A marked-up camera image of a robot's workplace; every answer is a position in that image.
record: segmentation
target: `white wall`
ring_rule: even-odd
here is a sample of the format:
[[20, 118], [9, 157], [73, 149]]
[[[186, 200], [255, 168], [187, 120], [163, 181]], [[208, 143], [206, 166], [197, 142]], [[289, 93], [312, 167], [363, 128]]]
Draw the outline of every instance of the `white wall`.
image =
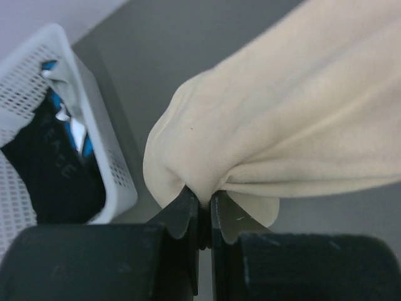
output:
[[71, 43], [127, 0], [0, 0], [0, 61], [46, 23], [56, 22]]

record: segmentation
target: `floor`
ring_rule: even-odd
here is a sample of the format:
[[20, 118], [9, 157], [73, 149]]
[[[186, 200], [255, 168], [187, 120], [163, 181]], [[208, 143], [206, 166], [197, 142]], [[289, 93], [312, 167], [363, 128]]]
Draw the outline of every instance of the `floor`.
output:
[[[130, 1], [75, 45], [95, 74], [138, 190], [117, 223], [144, 222], [160, 209], [142, 177], [147, 135], [186, 79], [235, 52], [301, 1]], [[327, 198], [284, 199], [275, 232], [363, 233], [401, 253], [401, 184]], [[210, 252], [200, 254], [200, 294], [212, 300]]]

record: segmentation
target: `cloth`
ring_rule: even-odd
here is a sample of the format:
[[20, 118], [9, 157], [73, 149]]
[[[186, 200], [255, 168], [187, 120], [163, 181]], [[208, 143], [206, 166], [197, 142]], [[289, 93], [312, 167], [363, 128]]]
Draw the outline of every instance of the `cloth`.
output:
[[47, 61], [42, 64], [41, 76], [50, 88], [63, 99], [63, 103], [79, 123], [85, 124], [80, 105], [77, 82], [65, 59]]
[[[51, 102], [57, 109], [56, 119], [64, 121], [68, 135], [71, 137], [71, 146], [78, 151], [79, 154], [85, 151], [85, 142], [89, 141], [86, 127], [84, 126], [83, 114], [78, 102], [77, 93], [71, 84], [72, 79], [68, 79], [69, 67], [65, 60], [46, 61], [42, 63], [42, 76], [49, 84], [54, 93], [51, 96]], [[71, 116], [66, 104], [69, 104], [74, 112]]]
[[161, 206], [217, 190], [265, 226], [278, 198], [401, 180], [401, 1], [311, 0], [185, 82], [149, 134]]
[[1, 150], [24, 181], [38, 224], [85, 223], [104, 207], [105, 188], [93, 152], [81, 157], [55, 118], [52, 95]]

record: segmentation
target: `wrinkled cloth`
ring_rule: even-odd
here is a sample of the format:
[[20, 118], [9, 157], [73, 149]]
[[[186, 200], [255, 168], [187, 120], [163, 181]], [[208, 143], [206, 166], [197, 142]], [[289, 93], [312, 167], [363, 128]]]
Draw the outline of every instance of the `wrinkled cloth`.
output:
[[153, 197], [226, 190], [269, 226], [278, 198], [400, 181], [400, 34], [401, 1], [306, 1], [179, 87], [145, 149]]

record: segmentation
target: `mesh basket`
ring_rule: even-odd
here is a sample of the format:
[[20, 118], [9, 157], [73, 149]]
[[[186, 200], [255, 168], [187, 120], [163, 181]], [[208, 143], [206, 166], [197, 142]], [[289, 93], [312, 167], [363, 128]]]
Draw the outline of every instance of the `mesh basket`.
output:
[[[39, 30], [0, 65], [0, 146], [33, 118], [48, 88], [39, 76], [44, 61], [68, 62], [87, 131], [106, 190], [103, 210], [90, 223], [109, 223], [131, 208], [137, 192], [115, 137], [95, 78], [72, 52], [63, 28], [50, 24]], [[0, 152], [0, 259], [14, 237], [36, 224], [24, 182]]]

